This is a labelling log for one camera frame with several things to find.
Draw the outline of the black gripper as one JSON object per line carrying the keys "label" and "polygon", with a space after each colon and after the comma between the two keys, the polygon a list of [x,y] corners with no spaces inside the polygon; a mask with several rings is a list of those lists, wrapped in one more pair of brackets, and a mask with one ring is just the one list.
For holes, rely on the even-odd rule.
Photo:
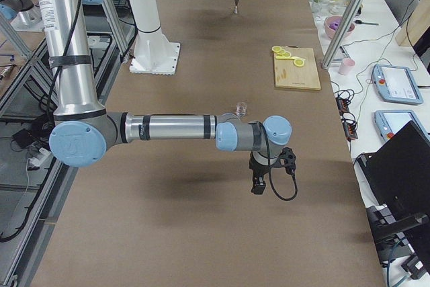
{"label": "black gripper", "polygon": [[255,195],[262,195],[266,188],[266,182],[264,180],[265,174],[268,174],[271,168],[281,167],[280,159],[264,159],[251,157],[249,160],[249,168],[252,170],[252,188],[251,192]]}

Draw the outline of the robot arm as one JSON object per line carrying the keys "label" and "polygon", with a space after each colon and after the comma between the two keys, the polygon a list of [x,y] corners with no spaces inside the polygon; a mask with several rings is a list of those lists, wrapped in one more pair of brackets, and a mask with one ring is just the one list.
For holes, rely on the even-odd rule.
{"label": "robot arm", "polygon": [[86,167],[109,148],[138,139],[212,139],[221,151],[249,152],[254,194],[272,184],[272,169],[295,173],[296,158],[288,147],[292,127],[281,116],[244,123],[234,114],[108,112],[96,94],[82,2],[39,0],[53,74],[50,94],[58,100],[56,109],[47,112],[54,123],[49,146],[59,161]]}

